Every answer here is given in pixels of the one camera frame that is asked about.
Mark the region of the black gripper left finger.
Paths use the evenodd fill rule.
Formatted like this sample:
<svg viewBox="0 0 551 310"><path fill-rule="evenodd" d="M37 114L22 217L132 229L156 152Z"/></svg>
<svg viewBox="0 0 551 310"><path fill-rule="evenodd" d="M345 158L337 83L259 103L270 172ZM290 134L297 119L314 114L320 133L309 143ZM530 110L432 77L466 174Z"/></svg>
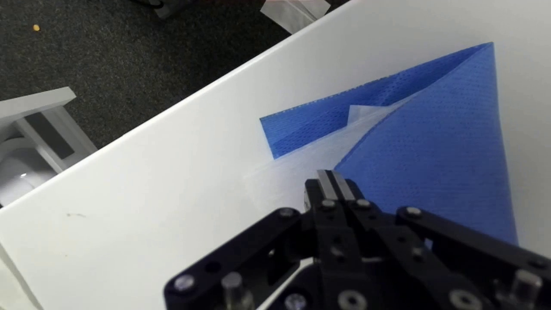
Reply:
<svg viewBox="0 0 551 310"><path fill-rule="evenodd" d="M363 200L351 179L321 170L304 181L304 212L280 207L163 286L166 310L325 310L340 291L363 289L363 262L351 217Z"/></svg>

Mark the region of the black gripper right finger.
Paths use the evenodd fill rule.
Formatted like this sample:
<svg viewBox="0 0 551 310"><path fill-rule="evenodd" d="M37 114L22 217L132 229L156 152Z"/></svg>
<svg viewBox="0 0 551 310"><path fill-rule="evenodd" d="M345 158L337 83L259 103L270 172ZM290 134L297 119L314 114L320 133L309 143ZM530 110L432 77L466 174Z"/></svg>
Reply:
<svg viewBox="0 0 551 310"><path fill-rule="evenodd" d="M363 258L397 270L394 288L419 310L551 310L551 260L416 207L394 215L328 170L328 198L352 229Z"/></svg>

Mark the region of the white robot base table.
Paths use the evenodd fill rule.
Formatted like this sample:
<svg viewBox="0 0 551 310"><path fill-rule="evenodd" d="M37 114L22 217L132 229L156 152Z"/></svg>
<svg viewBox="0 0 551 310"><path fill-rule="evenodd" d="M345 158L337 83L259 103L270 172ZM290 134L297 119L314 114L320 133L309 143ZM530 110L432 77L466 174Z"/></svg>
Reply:
<svg viewBox="0 0 551 310"><path fill-rule="evenodd" d="M68 86L0 102L0 205L46 184L96 152L65 105Z"/></svg>

